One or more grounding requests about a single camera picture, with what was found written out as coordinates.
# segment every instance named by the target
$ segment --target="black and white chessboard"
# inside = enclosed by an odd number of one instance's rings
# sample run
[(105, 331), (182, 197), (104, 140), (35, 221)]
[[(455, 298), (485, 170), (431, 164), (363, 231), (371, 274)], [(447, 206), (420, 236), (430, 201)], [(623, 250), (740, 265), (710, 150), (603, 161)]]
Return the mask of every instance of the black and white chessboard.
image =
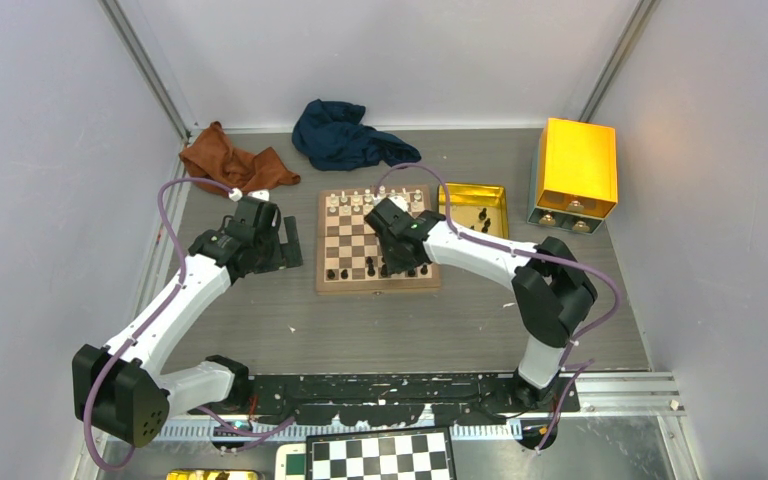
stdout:
[(455, 480), (447, 428), (307, 438), (306, 480)]

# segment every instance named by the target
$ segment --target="white wall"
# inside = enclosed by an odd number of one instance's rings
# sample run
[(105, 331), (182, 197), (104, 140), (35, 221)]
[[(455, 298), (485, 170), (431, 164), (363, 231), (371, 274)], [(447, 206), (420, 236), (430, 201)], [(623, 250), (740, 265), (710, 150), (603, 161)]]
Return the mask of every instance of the white wall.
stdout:
[(74, 466), (72, 355), (129, 320), (178, 144), (97, 2), (0, 1), (0, 479)]
[(661, 2), (594, 120), (609, 230), (710, 478), (768, 478), (768, 2)]
[(289, 129), (316, 98), (377, 126), (577, 117), (637, 0), (123, 4), (186, 118)]

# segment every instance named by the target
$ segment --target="brown cloth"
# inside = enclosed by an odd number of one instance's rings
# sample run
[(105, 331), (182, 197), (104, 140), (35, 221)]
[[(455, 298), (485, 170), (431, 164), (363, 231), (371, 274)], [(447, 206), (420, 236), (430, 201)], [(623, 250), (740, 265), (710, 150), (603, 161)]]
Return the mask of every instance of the brown cloth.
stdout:
[[(211, 123), (178, 157), (191, 176), (210, 178), (229, 187), (239, 188), (243, 193), (279, 185), (295, 185), (301, 181), (299, 174), (287, 170), (272, 147), (257, 155), (234, 147), (219, 122)], [(226, 195), (216, 186), (202, 183), (196, 185), (208, 192)]]

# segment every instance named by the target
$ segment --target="yellow box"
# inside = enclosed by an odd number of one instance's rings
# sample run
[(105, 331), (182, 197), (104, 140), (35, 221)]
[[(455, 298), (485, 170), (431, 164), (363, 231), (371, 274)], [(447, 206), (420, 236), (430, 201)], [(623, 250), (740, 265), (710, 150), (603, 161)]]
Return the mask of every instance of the yellow box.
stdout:
[(550, 118), (540, 137), (537, 207), (605, 218), (617, 204), (616, 132)]

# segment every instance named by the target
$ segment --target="wooden chessboard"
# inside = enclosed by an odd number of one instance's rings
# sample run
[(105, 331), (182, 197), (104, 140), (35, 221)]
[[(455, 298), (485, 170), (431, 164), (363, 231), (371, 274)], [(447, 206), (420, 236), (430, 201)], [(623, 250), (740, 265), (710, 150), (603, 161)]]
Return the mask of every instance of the wooden chessboard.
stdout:
[[(324, 190), (319, 193), (316, 292), (386, 293), (439, 289), (442, 282), (437, 265), (418, 268), (414, 276), (410, 276), (409, 272), (386, 277), (381, 275), (383, 258), (378, 238), (363, 219), (373, 207), (372, 188)], [(404, 198), (413, 216), (433, 208), (427, 185), (389, 186), (387, 194)], [(368, 271), (367, 257), (372, 258), (372, 275)]]

